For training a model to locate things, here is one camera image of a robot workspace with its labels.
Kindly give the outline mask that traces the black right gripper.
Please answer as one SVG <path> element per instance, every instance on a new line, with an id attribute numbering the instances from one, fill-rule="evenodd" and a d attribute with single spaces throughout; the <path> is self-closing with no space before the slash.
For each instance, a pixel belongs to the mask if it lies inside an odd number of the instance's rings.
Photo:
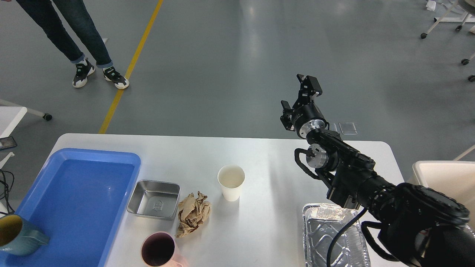
<path id="1" fill-rule="evenodd" d="M 318 79 L 302 74 L 297 74 L 297 79 L 300 89 L 296 103 L 291 107 L 287 101 L 280 101 L 283 108 L 280 121 L 285 130 L 295 131 L 300 138 L 305 139 L 311 130 L 328 128 L 328 122 L 313 103 L 315 98 L 323 94 Z"/>

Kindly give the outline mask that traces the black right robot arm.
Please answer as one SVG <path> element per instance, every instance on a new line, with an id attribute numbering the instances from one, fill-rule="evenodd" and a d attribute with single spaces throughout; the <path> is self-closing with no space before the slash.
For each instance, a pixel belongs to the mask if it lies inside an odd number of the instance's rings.
<path id="1" fill-rule="evenodd" d="M 327 186 L 328 200 L 341 208 L 363 207 L 337 237 L 369 212 L 376 221 L 364 221 L 362 232 L 383 259 L 411 267 L 473 267 L 470 211 L 444 193 L 406 182 L 394 185 L 379 176 L 373 159 L 330 130 L 315 104 L 322 94 L 317 78 L 302 74 L 297 78 L 298 98 L 292 106 L 281 101 L 280 117 L 286 130 L 309 144 L 308 149 L 295 149 L 295 162 Z"/>

